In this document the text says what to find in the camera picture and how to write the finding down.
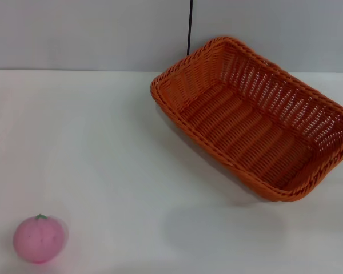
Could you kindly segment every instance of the white table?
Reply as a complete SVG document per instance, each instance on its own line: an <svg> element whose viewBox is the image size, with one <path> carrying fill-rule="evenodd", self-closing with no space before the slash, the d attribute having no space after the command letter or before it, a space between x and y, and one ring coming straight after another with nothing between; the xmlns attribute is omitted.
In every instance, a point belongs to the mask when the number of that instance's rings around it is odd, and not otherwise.
<svg viewBox="0 0 343 274"><path fill-rule="evenodd" d="M343 273L343 162L306 198L269 203L155 105L157 73L0 71L0 274ZM295 74L343 105L343 74ZM69 226L48 265L16 225Z"/></svg>

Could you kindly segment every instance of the pink toy fruit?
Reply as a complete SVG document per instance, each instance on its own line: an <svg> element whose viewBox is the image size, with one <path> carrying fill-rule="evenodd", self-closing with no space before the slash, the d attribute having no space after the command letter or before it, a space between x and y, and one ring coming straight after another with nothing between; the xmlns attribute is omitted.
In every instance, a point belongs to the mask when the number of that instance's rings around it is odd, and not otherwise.
<svg viewBox="0 0 343 274"><path fill-rule="evenodd" d="M65 245L66 233L61 223L42 214L23 221L13 238L16 253L22 259L42 264L58 255Z"/></svg>

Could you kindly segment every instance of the woven basket weave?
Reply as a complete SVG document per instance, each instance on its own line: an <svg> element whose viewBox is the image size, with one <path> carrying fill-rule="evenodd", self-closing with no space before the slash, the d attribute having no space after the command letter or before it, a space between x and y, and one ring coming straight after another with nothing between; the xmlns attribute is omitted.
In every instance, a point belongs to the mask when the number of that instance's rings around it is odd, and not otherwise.
<svg viewBox="0 0 343 274"><path fill-rule="evenodd" d="M196 143L272 201L306 196L343 160L343 107L242 42L219 37L151 93Z"/></svg>

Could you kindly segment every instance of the green stem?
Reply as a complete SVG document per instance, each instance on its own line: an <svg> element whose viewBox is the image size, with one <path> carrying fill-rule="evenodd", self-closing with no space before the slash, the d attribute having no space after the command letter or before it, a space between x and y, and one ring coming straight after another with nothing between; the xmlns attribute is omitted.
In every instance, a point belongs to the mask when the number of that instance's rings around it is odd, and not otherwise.
<svg viewBox="0 0 343 274"><path fill-rule="evenodd" d="M36 220L39 220L39 219L45 219L45 220L47 220L48 218L47 218L47 216L45 216L45 215L38 214L38 215L35 217L35 219L36 219Z"/></svg>

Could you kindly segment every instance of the gray wall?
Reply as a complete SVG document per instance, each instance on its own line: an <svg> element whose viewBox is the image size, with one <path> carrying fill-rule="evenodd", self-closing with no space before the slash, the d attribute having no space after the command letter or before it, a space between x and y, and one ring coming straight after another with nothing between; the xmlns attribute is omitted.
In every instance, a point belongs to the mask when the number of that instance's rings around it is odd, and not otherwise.
<svg viewBox="0 0 343 274"><path fill-rule="evenodd" d="M192 50L232 35L292 72L343 72L343 0L195 0Z"/></svg>
<svg viewBox="0 0 343 274"><path fill-rule="evenodd" d="M189 0L0 0L0 69L162 71L188 16Z"/></svg>
<svg viewBox="0 0 343 274"><path fill-rule="evenodd" d="M0 69L162 71L189 0L0 0ZM194 0L192 50L232 35L292 72L343 72L343 0Z"/></svg>

